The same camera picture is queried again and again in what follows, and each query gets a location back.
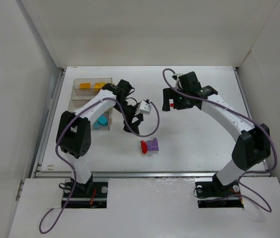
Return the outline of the small blue lego brick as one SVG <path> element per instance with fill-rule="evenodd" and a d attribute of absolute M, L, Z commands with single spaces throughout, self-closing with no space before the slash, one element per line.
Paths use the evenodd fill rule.
<path fill-rule="evenodd" d="M 100 124 L 100 123 L 95 122 L 95 123 L 93 124 L 93 130 L 99 130 L 100 128 L 101 128 L 101 124 Z"/>

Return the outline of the teal round lego brick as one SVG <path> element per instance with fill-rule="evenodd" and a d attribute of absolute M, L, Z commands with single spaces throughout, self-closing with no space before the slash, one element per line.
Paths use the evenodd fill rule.
<path fill-rule="evenodd" d="M 97 122 L 100 123 L 101 125 L 108 125 L 108 119 L 104 115 L 101 115 L 97 119 Z"/>

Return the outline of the purple lego vase piece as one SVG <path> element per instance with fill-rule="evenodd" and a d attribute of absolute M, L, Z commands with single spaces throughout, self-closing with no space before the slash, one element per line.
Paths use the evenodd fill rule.
<path fill-rule="evenodd" d="M 151 151 L 159 151 L 159 146 L 158 146 L 158 140 L 157 138 L 153 138 L 152 140 L 147 140 L 145 142 L 146 147 L 147 147 L 147 151 L 151 152 Z"/>

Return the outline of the yellow striped lego brick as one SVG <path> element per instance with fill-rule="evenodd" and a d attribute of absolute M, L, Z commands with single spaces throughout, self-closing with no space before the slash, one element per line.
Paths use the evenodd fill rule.
<path fill-rule="evenodd" d="M 80 89 L 90 89 L 90 83 L 81 83 L 79 85 Z"/>

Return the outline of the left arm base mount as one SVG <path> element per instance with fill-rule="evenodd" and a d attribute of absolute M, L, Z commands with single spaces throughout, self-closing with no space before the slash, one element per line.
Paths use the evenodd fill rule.
<path fill-rule="evenodd" d="M 74 180 L 59 183 L 59 188 L 63 190 L 61 206 L 72 209 L 103 209 L 107 207 L 108 182 L 94 181 L 93 176 L 87 183 L 76 183 Z"/>

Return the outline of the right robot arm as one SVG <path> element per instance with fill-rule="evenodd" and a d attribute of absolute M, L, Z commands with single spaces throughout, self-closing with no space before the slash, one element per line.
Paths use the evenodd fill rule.
<path fill-rule="evenodd" d="M 173 73 L 175 86 L 163 89 L 162 110 L 184 110 L 197 107 L 211 116 L 233 138 L 230 161 L 201 187 L 219 194 L 231 186 L 245 172 L 271 155 L 270 130 L 250 118 L 234 111 L 211 86 L 201 86 L 195 72 Z"/>

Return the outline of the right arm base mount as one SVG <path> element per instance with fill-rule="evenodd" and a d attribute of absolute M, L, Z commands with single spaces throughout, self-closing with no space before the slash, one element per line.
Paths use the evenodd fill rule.
<path fill-rule="evenodd" d="M 218 186 L 213 181 L 197 181 L 194 196 L 199 208 L 244 208 L 237 181 Z"/>

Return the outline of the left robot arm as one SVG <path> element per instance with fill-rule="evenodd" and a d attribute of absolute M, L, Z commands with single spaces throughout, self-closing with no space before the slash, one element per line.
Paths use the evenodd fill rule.
<path fill-rule="evenodd" d="M 73 112 L 62 113 L 56 137 L 56 154 L 71 167 L 71 186 L 75 190 L 84 193 L 91 190 L 93 175 L 87 162 L 80 158 L 88 152 L 92 126 L 102 114 L 111 108 L 116 109 L 123 116 L 123 130 L 140 134 L 139 125 L 143 121 L 140 107 L 147 101 L 129 104 L 127 97 L 133 90 L 134 87 L 123 79 L 117 85 L 106 83 L 87 104 Z"/>

